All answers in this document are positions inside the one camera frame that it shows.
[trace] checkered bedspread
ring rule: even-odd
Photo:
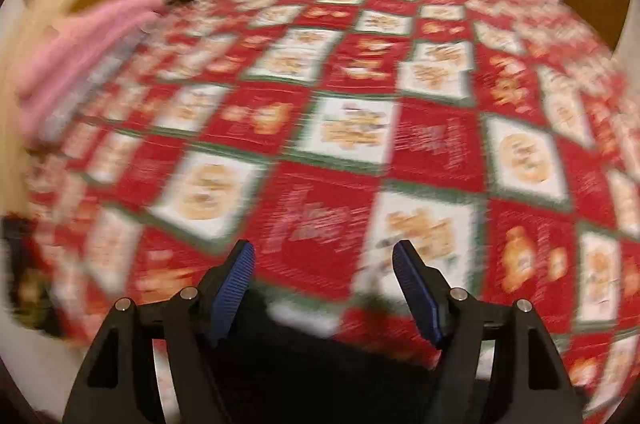
[[[89,343],[245,237],[274,319],[432,365],[390,266],[409,238],[451,285],[530,299],[599,422],[640,364],[624,88],[548,0],[199,0],[31,170],[40,259]]]

